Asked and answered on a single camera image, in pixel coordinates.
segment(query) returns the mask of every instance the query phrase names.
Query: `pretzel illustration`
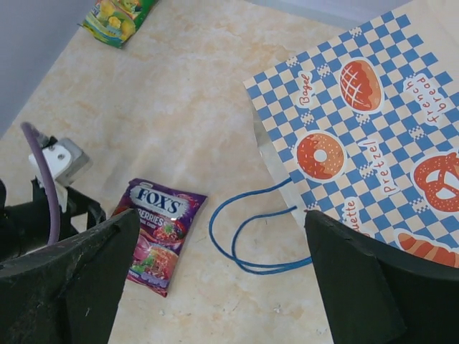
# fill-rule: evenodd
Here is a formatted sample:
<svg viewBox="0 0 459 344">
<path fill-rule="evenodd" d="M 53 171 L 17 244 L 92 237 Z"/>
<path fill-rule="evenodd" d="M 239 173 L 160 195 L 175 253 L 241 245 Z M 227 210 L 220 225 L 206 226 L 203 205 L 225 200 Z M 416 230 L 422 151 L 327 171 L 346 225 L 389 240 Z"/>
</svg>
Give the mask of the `pretzel illustration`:
<svg viewBox="0 0 459 344">
<path fill-rule="evenodd" d="M 447 173 L 455 177 L 455 185 L 446 182 Z M 456 152 L 441 153 L 418 163 L 413 169 L 412 181 L 432 208 L 445 213 L 459 211 L 459 157 Z M 448 197 L 439 194 L 441 191 L 446 191 Z"/>
<path fill-rule="evenodd" d="M 449 267 L 459 267 L 459 254 L 446 245 L 402 229 L 395 230 L 395 237 L 399 247 L 413 256 Z"/>
</svg>

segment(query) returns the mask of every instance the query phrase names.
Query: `paper bag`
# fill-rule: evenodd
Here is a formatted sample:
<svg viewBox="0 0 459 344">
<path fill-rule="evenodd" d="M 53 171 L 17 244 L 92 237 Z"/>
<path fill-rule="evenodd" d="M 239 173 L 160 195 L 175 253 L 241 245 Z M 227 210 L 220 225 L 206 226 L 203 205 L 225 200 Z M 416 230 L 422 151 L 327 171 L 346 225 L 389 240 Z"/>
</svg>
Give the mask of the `paper bag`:
<svg viewBox="0 0 459 344">
<path fill-rule="evenodd" d="M 459 24 L 418 0 L 245 82 L 285 202 L 459 267 Z"/>
</svg>

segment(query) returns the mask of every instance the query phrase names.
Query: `candy wrapper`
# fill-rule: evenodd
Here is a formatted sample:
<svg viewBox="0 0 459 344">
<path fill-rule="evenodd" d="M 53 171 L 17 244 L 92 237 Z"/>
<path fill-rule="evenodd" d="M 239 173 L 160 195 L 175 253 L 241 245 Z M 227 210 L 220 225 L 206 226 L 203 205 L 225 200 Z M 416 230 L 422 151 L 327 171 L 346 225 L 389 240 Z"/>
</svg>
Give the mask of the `candy wrapper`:
<svg viewBox="0 0 459 344">
<path fill-rule="evenodd" d="M 97 0 L 82 25 L 101 42 L 121 48 L 157 0 Z"/>
<path fill-rule="evenodd" d="M 137 209 L 141 218 L 134 260 L 128 279 L 162 296 L 172 278 L 185 237 L 206 196 L 133 179 L 113 216 Z"/>
</svg>

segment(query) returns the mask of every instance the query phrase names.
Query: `green snack bag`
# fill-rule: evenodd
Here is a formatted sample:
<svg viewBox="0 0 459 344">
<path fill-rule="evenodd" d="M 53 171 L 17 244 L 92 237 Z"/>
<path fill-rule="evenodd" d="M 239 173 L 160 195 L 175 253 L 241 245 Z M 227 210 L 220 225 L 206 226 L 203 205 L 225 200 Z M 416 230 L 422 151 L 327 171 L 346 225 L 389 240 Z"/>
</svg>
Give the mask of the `green snack bag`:
<svg viewBox="0 0 459 344">
<path fill-rule="evenodd" d="M 82 25 L 101 42 L 121 48 L 137 32 L 156 0 L 97 0 Z"/>
</svg>

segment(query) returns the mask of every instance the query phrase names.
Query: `marble countertop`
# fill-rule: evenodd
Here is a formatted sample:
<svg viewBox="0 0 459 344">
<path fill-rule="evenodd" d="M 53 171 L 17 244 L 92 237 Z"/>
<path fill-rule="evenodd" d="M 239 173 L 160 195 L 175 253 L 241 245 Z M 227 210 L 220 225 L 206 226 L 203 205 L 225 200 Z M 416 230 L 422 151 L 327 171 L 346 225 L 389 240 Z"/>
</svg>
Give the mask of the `marble countertop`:
<svg viewBox="0 0 459 344">
<path fill-rule="evenodd" d="M 340 31 L 243 0 L 162 0 L 123 50 L 83 29 L 69 43 L 1 140 L 7 203 L 31 198 L 24 120 L 86 151 L 94 165 L 74 187 L 109 214 L 135 177 L 209 196 L 169 296 L 127 281 L 110 344 L 331 343 L 312 266 L 247 274 L 217 252 L 207 226 L 227 198 L 273 184 L 242 82 Z M 284 207 L 279 192 L 242 200 L 216 236 L 229 247 L 241 221 Z M 251 224 L 239 250 L 264 263 L 309 253 L 290 215 Z"/>
</svg>

